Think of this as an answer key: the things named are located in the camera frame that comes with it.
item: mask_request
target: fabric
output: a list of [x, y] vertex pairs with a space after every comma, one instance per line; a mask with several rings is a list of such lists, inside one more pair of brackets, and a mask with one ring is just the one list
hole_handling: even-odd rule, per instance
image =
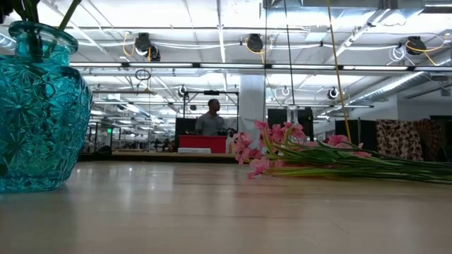
[[439, 136], [441, 135], [440, 127], [430, 119], [422, 119], [412, 122], [417, 133], [427, 147], [426, 159], [430, 161], [436, 160], [439, 152]]
[[422, 161], [420, 137], [412, 122], [377, 120], [378, 152], [383, 155]]
[[211, 116], [208, 112], [198, 118], [196, 130], [203, 135], [215, 135], [225, 127], [225, 120], [221, 116]]

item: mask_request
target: gray shirt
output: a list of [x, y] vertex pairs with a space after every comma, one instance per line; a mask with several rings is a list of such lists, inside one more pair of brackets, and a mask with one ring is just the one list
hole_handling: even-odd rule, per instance
[[203, 135], [215, 135], [225, 127], [225, 120], [221, 116], [211, 116], [208, 112], [198, 118], [196, 130]]

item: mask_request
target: red box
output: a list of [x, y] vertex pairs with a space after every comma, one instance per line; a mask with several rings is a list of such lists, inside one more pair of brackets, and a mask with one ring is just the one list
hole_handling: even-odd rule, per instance
[[179, 147], [210, 148], [212, 153], [226, 153], [227, 136], [179, 135]]

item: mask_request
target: vase rim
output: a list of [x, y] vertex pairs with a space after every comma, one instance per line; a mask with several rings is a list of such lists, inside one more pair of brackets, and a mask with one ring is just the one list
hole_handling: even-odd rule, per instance
[[50, 25], [42, 23], [35, 23], [26, 20], [19, 20], [12, 22], [9, 26], [9, 35], [16, 39], [19, 35], [29, 33], [31, 30], [36, 34], [44, 37], [46, 40], [54, 41], [58, 45], [65, 46], [71, 54], [74, 54], [78, 50], [78, 41], [72, 35], [54, 28]]

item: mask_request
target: teal glass vase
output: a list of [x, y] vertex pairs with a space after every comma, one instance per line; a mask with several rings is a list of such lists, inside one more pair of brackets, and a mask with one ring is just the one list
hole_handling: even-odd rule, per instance
[[28, 21], [9, 34], [16, 55], [0, 56], [0, 193], [52, 190], [78, 159], [93, 96], [69, 67], [72, 36]]

